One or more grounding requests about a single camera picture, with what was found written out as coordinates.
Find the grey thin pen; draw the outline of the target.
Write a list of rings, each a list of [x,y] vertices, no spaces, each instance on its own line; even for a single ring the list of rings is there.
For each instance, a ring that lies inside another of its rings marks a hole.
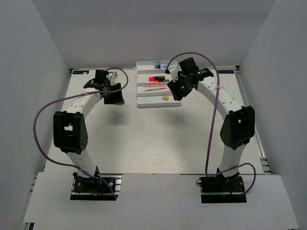
[[[160,91],[160,90],[166,90],[167,87],[162,87],[162,88],[154,88],[154,89],[147,89],[144,90],[144,92],[154,92],[154,91]]]

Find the clear blue-capped spray bottle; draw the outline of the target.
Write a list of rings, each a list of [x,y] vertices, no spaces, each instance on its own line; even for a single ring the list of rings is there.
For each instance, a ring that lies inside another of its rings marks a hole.
[[[157,64],[157,65],[154,65],[155,69],[167,69],[167,67],[168,67],[168,64]]]

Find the pink black highlighter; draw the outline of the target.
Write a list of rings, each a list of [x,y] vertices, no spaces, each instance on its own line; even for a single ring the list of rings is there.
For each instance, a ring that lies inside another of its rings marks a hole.
[[[149,81],[159,81],[164,80],[165,76],[155,76],[155,77],[149,77]]]

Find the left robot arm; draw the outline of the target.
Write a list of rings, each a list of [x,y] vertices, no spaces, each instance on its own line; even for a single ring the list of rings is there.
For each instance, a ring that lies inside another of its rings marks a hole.
[[[79,176],[86,177],[84,184],[90,191],[101,187],[101,179],[97,176],[98,167],[87,151],[89,138],[85,119],[100,101],[104,104],[124,104],[122,86],[116,81],[117,76],[114,71],[97,69],[94,78],[83,86],[81,96],[77,96],[66,110],[53,115],[54,146],[71,159]]]

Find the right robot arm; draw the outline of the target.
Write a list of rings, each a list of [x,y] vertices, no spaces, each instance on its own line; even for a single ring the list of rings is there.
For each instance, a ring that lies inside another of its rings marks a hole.
[[[179,65],[169,63],[165,70],[171,76],[168,83],[174,100],[181,101],[192,90],[205,96],[214,106],[214,113],[223,119],[220,138],[224,144],[221,163],[217,168],[217,187],[228,191],[239,173],[242,152],[255,134],[255,110],[244,106],[230,96],[218,83],[217,75],[209,69],[200,69],[193,58]]]

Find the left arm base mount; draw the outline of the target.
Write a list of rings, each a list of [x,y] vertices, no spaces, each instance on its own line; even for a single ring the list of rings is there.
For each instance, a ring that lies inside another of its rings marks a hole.
[[[121,186],[120,174],[97,174],[101,180],[81,177],[76,172],[73,173],[73,184],[70,200],[79,201],[116,201]]]

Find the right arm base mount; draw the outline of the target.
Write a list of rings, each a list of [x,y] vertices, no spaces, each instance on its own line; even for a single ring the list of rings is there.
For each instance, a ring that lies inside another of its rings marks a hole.
[[[241,176],[229,183],[217,177],[200,177],[196,181],[201,189],[202,204],[246,203],[247,198]]]

